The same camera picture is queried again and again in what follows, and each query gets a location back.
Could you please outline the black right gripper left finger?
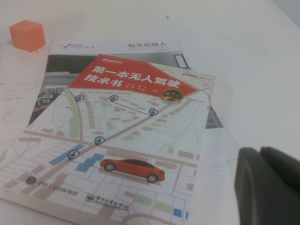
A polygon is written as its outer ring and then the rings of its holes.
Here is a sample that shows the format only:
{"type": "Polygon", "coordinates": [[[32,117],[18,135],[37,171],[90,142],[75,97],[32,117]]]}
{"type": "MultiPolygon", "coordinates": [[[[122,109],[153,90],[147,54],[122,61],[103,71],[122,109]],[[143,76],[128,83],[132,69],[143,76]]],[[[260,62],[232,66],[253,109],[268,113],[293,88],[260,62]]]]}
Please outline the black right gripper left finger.
{"type": "Polygon", "coordinates": [[[253,148],[238,153],[234,189],[242,225],[298,225],[300,188],[288,187],[253,148]]]}

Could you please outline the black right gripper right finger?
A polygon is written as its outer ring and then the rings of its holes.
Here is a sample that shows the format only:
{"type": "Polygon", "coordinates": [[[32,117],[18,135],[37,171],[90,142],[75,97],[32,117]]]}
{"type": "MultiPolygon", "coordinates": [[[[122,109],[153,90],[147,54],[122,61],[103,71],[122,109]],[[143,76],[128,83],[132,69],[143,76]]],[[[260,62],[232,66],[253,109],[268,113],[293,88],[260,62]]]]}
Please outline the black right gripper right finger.
{"type": "Polygon", "coordinates": [[[288,187],[300,187],[299,160],[273,147],[261,147],[260,154],[288,187]]]}

